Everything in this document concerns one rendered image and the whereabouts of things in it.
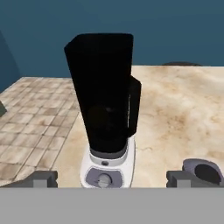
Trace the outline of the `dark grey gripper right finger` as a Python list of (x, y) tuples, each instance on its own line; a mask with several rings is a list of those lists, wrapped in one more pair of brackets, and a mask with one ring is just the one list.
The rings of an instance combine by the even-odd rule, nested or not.
[(190, 187), (217, 187), (205, 180), (196, 178), (188, 171), (168, 171), (166, 173), (167, 187), (190, 188)]

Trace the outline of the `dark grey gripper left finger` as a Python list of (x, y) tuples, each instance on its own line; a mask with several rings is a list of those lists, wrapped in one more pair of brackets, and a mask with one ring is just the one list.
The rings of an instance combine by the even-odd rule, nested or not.
[(7, 187), (24, 188), (57, 188), (58, 173), (56, 171), (34, 171), (27, 178), (7, 184)]

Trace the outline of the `white blender base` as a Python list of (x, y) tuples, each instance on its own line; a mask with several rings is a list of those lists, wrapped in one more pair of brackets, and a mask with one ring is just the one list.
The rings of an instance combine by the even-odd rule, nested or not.
[(116, 159), (95, 157), (87, 145), (80, 166), (80, 183), (84, 188), (129, 188), (135, 160), (134, 136), (128, 138), (125, 153)]

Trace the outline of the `black blender jar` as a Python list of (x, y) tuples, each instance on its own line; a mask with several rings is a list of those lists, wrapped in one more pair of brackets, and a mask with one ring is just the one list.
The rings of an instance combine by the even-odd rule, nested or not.
[(130, 33), (85, 33), (64, 47), (91, 153), (119, 158), (137, 131), (141, 82)]

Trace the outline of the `dark grey cabinet corner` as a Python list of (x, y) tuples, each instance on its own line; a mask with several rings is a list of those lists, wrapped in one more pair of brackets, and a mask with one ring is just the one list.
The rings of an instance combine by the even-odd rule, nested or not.
[(7, 109), (5, 108), (5, 106), (0, 101), (0, 117), (2, 117), (6, 112), (7, 112)]

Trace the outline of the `dark round object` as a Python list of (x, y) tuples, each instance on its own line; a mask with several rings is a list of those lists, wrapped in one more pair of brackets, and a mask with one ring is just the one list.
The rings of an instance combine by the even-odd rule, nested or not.
[(198, 63), (186, 62), (186, 61), (173, 61), (164, 63), (162, 66), (180, 66), (180, 67), (202, 67)]

